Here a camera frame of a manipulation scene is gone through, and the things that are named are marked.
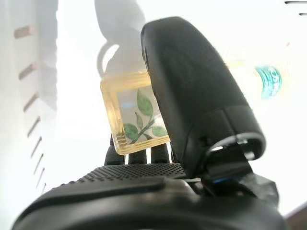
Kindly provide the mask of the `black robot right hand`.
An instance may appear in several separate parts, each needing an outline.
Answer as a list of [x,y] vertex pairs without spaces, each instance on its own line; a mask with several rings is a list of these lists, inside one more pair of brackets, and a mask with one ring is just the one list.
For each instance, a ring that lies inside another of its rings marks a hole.
[[183,176],[96,168],[40,196],[15,230],[286,230],[276,184],[249,164],[264,134],[231,72],[188,21],[143,26],[142,56]]

